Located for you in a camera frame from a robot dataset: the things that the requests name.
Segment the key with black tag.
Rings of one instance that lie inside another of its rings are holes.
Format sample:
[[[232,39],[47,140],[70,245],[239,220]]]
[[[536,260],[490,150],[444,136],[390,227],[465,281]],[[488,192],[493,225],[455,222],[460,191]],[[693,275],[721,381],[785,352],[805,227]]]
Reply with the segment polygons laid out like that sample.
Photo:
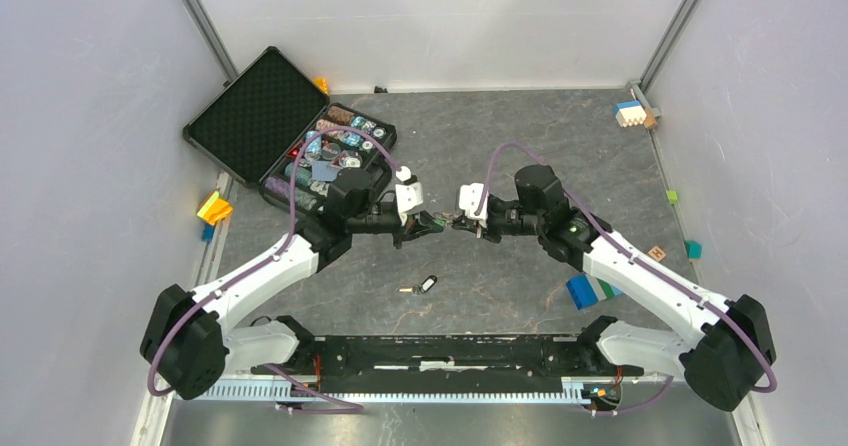
[[[398,289],[399,293],[405,294],[427,294],[433,286],[438,282],[438,277],[435,275],[427,276],[422,282],[416,284],[414,286],[401,287]]]

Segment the keyring with bunch of keys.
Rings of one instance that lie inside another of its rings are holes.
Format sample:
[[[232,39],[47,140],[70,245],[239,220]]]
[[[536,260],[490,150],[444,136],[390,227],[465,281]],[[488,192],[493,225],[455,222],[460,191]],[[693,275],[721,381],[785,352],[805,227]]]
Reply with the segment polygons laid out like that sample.
[[[458,229],[465,226],[465,215],[462,212],[459,213],[444,213],[442,215],[443,219],[446,223],[453,229]]]

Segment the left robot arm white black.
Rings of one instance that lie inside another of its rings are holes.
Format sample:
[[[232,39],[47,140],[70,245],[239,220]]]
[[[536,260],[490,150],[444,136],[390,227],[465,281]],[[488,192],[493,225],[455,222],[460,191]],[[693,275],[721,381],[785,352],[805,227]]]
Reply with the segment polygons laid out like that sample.
[[[294,230],[228,275],[187,291],[161,291],[140,344],[149,363],[153,396],[171,392],[194,399],[227,372],[254,366],[306,371],[313,345],[284,322],[242,327],[242,321],[288,286],[316,275],[345,254],[356,234],[388,234],[400,248],[441,233],[443,220],[421,210],[423,188],[408,168],[397,177],[392,198],[376,201],[370,175],[344,169],[330,184],[323,208],[297,220]]]

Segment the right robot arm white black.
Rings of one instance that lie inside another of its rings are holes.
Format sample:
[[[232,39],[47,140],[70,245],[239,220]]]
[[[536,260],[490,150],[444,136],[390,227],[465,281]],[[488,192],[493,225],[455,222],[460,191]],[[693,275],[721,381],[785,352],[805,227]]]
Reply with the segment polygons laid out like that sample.
[[[526,166],[514,181],[514,201],[492,195],[485,183],[461,187],[458,205],[472,232],[494,243],[533,236],[548,256],[617,288],[666,326],[595,320],[577,348],[585,371],[627,365],[682,378],[726,412],[750,393],[776,391],[776,350],[760,301],[747,294],[730,299],[660,264],[570,194],[549,166]]]

